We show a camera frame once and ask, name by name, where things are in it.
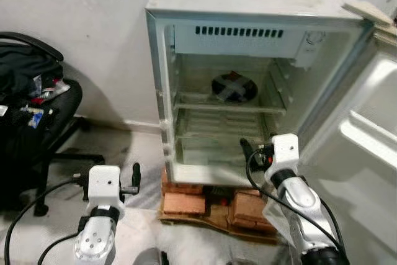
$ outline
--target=wire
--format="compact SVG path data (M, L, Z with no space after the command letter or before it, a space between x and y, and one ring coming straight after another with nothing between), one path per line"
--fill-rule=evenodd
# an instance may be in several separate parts
M251 164L251 160L253 159L253 157L259 153L262 149L257 149L255 150L250 157L247 160L246 163L246 174L247 174L247 178L249 180L249 182L252 184L253 188L257 189L262 195L266 195L267 197L275 200L277 203L279 203L280 205L283 205L285 208L291 210L292 212L295 212L297 215L299 215L300 217L303 217L305 220L307 220L308 222L310 222L313 226L315 226L317 229L319 229L321 232L324 233L325 236L327 236L329 238L329 240L332 241L332 243L334 243L335 247L338 249L338 251L340 251L343 255L344 258L347 260L347 256L346 256L346 251L344 249L344 247L335 240L334 237L332 237L331 234L329 234L325 229L323 229L320 225L318 225L315 221L313 221L311 218L307 217L305 214L301 213L298 209L292 207L291 205L289 205L288 203L285 203L284 201L280 200L279 198L275 197L274 195L264 191L262 189L262 187L258 186L256 184L256 182L253 180L252 176L251 176L251 171L249 169L249 165Z
M46 256L46 255L48 254L48 252L49 252L54 246L56 246L58 243L61 243L62 241L65 241L65 240L74 238L74 237L76 237L76 236L78 236L78 235L79 235L79 232L76 232L76 233L70 234L70 235L68 235L68 236L62 237L61 239L58 239L58 240L54 241L54 242L53 242L52 244L50 244L50 245L48 246L48 248L46 248L45 251L42 253L42 255L40 256L40 259L39 259L38 262L37 262L37 265L42 265L42 264L43 264L43 261L44 261L45 256Z
M5 265L11 265L10 263L10 242L11 242L11 234L12 231L15 227L15 225L17 224L17 222L22 218L22 216L26 213L26 211L28 211L33 205L35 205L37 203L37 201L39 201L40 199L44 198L47 194L49 194L50 192L54 191L55 189L60 188L61 186L64 186L65 184L69 184L69 183L74 183L76 182L76 180L74 178L63 181L49 189L47 189L44 193L42 193L41 195L39 195L38 197L36 197L31 203L29 203L28 205L26 205L26 207L24 209L22 209L22 211L18 214L18 216L14 219L14 221L11 223L10 227L8 228L7 231L7 236L6 236L6 242L4 244L4 260L5 260Z
M321 201L321 204L327 210L329 217L331 218L332 223L334 224L337 239L339 240L341 247L343 247L343 253L346 255L345 243L343 242L342 233L341 233L341 230L339 229L339 225L337 224L336 218L335 218L334 214L332 213L331 209L329 208L329 206L327 205L327 203L325 203L325 201L322 198L320 198L320 201Z

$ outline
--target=vent grille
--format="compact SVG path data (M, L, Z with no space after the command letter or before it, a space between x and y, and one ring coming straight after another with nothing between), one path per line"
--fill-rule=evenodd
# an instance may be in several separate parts
M239 37L267 37L282 38L284 30L260 29L260 28L240 28L240 27L212 27L196 26L197 35L224 35Z

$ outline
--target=white refrigerator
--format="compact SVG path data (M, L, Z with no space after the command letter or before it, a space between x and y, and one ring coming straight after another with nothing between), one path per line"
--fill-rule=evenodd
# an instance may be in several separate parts
M396 264L397 41L387 18L342 8L354 2L149 0L164 160L174 182L249 186L239 139L295 133L351 264ZM231 73L253 98L214 94Z

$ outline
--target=refrigerator door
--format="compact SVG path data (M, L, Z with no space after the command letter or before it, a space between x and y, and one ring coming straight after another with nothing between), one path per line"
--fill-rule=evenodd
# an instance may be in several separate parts
M299 172L334 211L351 264L397 262L396 54L370 41L360 73L328 100L335 108L301 152Z

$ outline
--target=chair armrest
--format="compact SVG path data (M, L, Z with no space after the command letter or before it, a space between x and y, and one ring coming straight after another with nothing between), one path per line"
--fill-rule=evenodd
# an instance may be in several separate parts
M51 55L58 61L63 61L63 55L58 50L51 47L49 44L42 42L33 37L29 37L25 34L19 34L17 32L0 32L0 38L6 38L8 40L17 40L18 42L27 43L33 47L39 48L47 54Z

